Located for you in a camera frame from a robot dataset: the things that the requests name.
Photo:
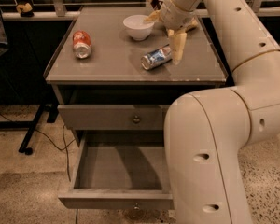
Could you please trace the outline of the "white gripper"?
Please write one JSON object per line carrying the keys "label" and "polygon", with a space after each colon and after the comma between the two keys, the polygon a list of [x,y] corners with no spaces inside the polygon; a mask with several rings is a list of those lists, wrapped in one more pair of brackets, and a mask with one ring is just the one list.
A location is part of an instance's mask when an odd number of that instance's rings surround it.
{"label": "white gripper", "polygon": [[179,64],[187,40],[184,30],[193,18],[193,0],[164,0],[160,11],[155,10],[144,18],[144,23],[162,21],[168,30],[169,45],[174,64]]}

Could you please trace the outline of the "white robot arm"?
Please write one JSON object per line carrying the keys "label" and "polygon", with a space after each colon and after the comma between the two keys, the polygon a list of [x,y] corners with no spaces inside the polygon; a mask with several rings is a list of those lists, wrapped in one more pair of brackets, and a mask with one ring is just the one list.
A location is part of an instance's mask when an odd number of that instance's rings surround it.
{"label": "white robot arm", "polygon": [[177,224],[253,224],[238,162],[246,144],[280,133],[280,46],[245,0],[164,0],[150,18],[168,31],[178,63],[204,3],[234,84],[176,99],[164,146]]}

